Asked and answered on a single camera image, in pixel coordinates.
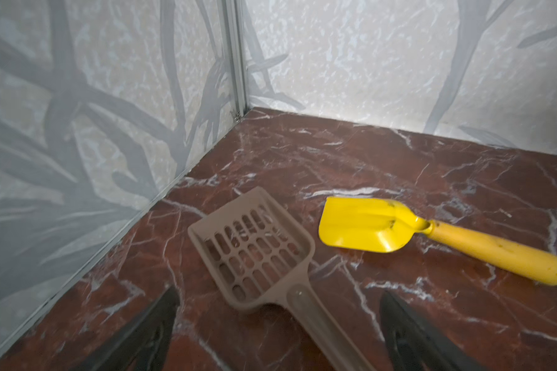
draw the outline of yellow scoop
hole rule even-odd
[[[398,201],[328,197],[319,238],[338,248],[392,252],[415,233],[445,243],[506,271],[557,285],[557,256],[490,234],[419,218]]]

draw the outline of beige plastic scoop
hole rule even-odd
[[[297,318],[334,369],[374,369],[309,284],[312,236],[264,189],[192,224],[188,235],[232,307],[252,312],[278,304]]]

